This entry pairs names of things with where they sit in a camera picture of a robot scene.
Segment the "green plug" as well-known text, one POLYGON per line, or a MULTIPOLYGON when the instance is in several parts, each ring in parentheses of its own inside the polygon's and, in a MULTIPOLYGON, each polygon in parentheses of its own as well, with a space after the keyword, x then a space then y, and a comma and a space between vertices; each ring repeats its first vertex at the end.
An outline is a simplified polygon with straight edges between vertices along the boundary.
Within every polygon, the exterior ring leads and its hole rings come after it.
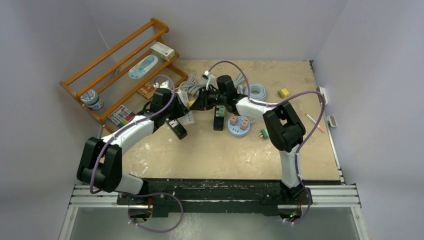
POLYGON ((225 109, 224 106, 222 106, 222 105, 217 106, 215 108, 215 116, 218 117, 218 118, 224 118, 225 117, 225 110, 226 109, 225 109))
POLYGON ((259 137, 264 139, 264 140, 268 139, 269 138, 268 130, 266 128, 261 129, 260 132, 259 132, 259 137))

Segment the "black power strip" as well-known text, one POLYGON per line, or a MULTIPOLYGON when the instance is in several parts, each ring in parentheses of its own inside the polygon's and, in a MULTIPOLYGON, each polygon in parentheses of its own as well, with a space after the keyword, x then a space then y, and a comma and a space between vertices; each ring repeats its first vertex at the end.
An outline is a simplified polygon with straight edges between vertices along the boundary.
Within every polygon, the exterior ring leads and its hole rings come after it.
POLYGON ((216 107, 223 105, 216 105, 214 108, 214 119, 213 119, 213 130, 214 131, 223 131, 224 130, 224 121, 225 117, 216 117, 216 107))
POLYGON ((179 122, 178 119, 172 119, 171 120, 171 119, 167 118, 166 124, 179 140, 182 140, 183 138, 185 138, 188 135, 187 130, 179 122))

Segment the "white power strip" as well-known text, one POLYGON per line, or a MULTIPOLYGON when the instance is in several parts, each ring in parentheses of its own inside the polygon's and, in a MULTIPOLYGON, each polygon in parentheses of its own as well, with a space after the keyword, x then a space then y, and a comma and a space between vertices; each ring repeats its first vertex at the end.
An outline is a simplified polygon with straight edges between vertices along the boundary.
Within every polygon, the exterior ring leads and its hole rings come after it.
POLYGON ((184 111, 183 116, 178 119, 179 122, 183 126, 194 124, 195 119, 194 119, 193 113, 189 109, 190 107, 189 107, 188 93, 186 91, 180 90, 180 89, 176 93, 177 93, 179 99, 181 100, 181 103, 183 105, 183 111, 184 111))

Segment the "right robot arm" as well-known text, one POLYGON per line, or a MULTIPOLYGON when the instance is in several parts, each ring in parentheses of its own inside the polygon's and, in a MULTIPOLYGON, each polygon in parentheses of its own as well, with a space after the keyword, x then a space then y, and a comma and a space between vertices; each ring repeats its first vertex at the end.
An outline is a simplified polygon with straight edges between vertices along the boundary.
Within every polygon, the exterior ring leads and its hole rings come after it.
POLYGON ((215 78, 206 71, 202 78, 206 86, 198 90, 191 111, 206 111, 215 106, 224 106, 237 116, 262 120, 273 146, 279 150, 282 167, 281 182, 285 186, 280 196, 288 204, 300 198, 305 185, 300 174, 299 147, 306 129, 289 102, 268 103, 253 101, 247 95, 238 93, 232 78, 221 75, 215 78))

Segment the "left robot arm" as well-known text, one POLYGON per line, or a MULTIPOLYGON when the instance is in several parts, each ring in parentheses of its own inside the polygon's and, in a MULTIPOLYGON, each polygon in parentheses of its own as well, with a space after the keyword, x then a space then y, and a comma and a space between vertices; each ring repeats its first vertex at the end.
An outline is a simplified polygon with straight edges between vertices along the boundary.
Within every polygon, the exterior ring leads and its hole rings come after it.
POLYGON ((138 205, 146 203, 149 191, 144 181, 123 172, 123 155, 143 138, 156 132, 168 121, 189 113, 185 91, 157 88, 151 100, 134 118, 103 138, 91 137, 84 145, 77 179, 89 185, 91 194, 124 192, 138 205))

